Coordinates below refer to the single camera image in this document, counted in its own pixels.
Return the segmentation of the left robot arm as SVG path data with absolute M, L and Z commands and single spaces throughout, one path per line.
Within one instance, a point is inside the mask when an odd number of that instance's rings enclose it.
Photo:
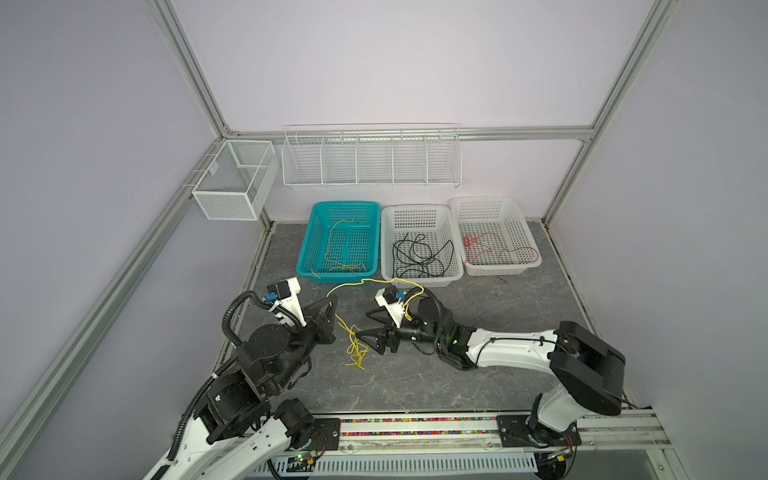
M 232 328 L 237 309 L 248 300 L 287 317 L 267 324 L 246 340 Z M 291 389 L 312 368 L 311 353 L 335 340 L 337 298 L 318 300 L 292 313 L 268 295 L 246 291 L 230 304 L 222 330 L 234 353 L 215 370 L 184 410 L 167 453 L 150 479 L 245 479 L 261 466 L 292 451 L 295 467 L 313 471 L 320 458 L 339 446 L 340 422 L 315 418 L 298 399 L 272 406 L 271 398 Z

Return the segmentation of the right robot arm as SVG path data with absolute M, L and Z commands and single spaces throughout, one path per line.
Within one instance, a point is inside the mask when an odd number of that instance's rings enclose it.
M 553 376 L 556 385 L 535 398 L 529 413 L 498 420 L 505 446 L 575 447 L 581 443 L 579 419 L 622 412 L 625 356 L 576 322 L 533 333 L 491 331 L 456 322 L 431 297 L 421 300 L 414 314 L 402 301 L 381 300 L 366 315 L 380 325 L 356 337 L 379 354 L 410 342 L 431 346 L 441 361 L 460 371 L 510 367 Z

